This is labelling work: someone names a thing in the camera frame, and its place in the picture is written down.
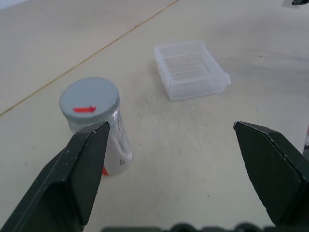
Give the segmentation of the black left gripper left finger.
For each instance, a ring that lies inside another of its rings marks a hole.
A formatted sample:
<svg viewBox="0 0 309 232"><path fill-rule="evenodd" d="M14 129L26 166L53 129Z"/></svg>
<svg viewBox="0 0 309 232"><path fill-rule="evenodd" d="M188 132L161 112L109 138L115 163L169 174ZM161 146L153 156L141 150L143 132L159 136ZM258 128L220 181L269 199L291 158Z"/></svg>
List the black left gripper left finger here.
<svg viewBox="0 0 309 232"><path fill-rule="evenodd" d="M87 126L48 162L2 232L82 232L100 184L110 126Z"/></svg>

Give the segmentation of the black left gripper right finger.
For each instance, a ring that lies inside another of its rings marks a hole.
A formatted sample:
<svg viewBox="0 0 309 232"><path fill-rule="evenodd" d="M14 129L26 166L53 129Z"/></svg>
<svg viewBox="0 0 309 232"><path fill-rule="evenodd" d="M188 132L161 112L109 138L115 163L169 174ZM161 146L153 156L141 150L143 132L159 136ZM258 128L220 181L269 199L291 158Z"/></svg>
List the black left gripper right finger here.
<svg viewBox="0 0 309 232"><path fill-rule="evenodd" d="M276 226L309 224L309 161L279 132L236 121L248 177Z"/></svg>

